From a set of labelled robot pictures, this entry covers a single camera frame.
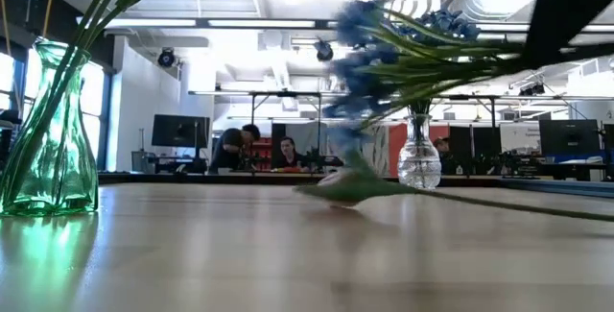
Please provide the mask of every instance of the clear glass vase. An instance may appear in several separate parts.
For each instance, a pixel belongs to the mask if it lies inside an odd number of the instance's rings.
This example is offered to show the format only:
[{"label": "clear glass vase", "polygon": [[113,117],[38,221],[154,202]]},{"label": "clear glass vase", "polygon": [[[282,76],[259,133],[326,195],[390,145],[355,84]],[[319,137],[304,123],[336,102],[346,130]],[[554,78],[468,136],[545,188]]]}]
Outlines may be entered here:
[{"label": "clear glass vase", "polygon": [[441,181],[439,153],[429,139],[428,114],[413,114],[407,126],[407,141],[399,153],[399,182],[415,188],[433,189]]},{"label": "clear glass vase", "polygon": [[40,84],[0,182],[0,214],[42,216],[98,208],[96,161],[80,105],[81,71],[89,54],[76,50],[69,63],[74,72],[67,69],[56,80],[66,48],[46,40],[35,44]]}]

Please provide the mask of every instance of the blue flower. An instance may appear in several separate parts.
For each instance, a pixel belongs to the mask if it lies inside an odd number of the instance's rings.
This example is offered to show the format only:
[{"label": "blue flower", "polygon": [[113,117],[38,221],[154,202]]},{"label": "blue flower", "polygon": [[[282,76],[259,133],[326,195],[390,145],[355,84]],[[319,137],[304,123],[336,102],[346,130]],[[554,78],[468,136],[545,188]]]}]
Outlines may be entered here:
[{"label": "blue flower", "polygon": [[[348,3],[337,17],[337,37],[341,44],[354,48],[355,52],[345,59],[332,64],[332,72],[344,80],[349,94],[339,97],[332,106],[323,110],[328,118],[361,118],[370,111],[372,114],[382,114],[390,110],[390,95],[395,92],[392,84],[384,84],[378,76],[360,70],[375,63],[395,64],[399,53],[396,48],[376,39],[363,27],[375,28],[379,24],[387,25],[400,36],[430,46],[439,46],[445,42],[425,36],[412,27],[394,24],[379,11],[388,0],[352,1]],[[461,18],[461,11],[449,12],[441,9],[436,12],[424,13],[416,19],[421,25],[428,26],[444,35],[475,40],[480,29]],[[358,127],[343,126],[331,129],[331,137],[341,147],[353,147],[356,139],[366,136],[357,130]]]},{"label": "blue flower", "polygon": [[384,15],[378,11],[388,0],[351,1],[338,14],[337,40],[350,47],[365,47],[372,38],[361,27],[375,27]]}]

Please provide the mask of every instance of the lamp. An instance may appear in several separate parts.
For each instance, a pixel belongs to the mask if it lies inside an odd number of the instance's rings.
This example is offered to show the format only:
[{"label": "lamp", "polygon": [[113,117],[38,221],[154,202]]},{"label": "lamp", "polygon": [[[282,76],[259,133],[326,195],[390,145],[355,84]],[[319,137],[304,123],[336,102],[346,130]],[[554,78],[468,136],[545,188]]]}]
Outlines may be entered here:
[{"label": "lamp", "polygon": [[333,53],[333,48],[330,46],[330,44],[321,39],[314,43],[314,48],[316,48],[316,50],[318,51],[318,54],[316,55],[318,61],[330,61],[335,55]]},{"label": "lamp", "polygon": [[162,53],[157,58],[157,64],[164,68],[173,67],[177,58],[175,57],[175,50],[173,48],[162,48]]}]

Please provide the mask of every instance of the computer monitor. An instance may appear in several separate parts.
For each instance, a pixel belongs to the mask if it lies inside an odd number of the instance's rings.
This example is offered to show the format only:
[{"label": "computer monitor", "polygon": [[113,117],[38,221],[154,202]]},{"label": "computer monitor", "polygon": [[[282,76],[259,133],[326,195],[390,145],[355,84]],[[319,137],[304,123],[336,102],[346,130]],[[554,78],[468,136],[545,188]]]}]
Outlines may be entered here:
[{"label": "computer monitor", "polygon": [[602,146],[597,120],[540,120],[543,156],[597,156]]},{"label": "computer monitor", "polygon": [[208,117],[156,114],[152,145],[177,148],[206,148]]},{"label": "computer monitor", "polygon": [[603,129],[605,130],[606,149],[614,150],[614,124],[605,124]]}]

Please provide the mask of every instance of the man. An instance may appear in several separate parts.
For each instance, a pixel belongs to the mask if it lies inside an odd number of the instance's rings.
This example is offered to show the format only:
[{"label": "man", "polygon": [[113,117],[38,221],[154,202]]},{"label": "man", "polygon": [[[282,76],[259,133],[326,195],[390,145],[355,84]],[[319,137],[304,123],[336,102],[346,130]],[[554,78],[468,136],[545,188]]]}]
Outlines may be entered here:
[{"label": "man", "polygon": [[448,143],[448,138],[439,137],[435,139],[435,141],[433,142],[433,145],[435,145],[435,149],[437,149],[439,156],[450,152],[450,145]]},{"label": "man", "polygon": [[272,163],[272,168],[300,168],[301,172],[309,172],[309,159],[296,152],[295,141],[289,136],[281,138],[280,149],[282,157]]},{"label": "man", "polygon": [[241,163],[241,150],[260,140],[260,130],[252,124],[239,129],[228,129],[216,144],[209,166],[210,174],[218,174],[219,168],[237,169]]},{"label": "man", "polygon": [[454,159],[450,153],[450,142],[448,138],[439,137],[433,142],[435,149],[439,153],[439,161],[441,162],[441,174],[451,175],[456,174],[457,165],[454,164]]}]

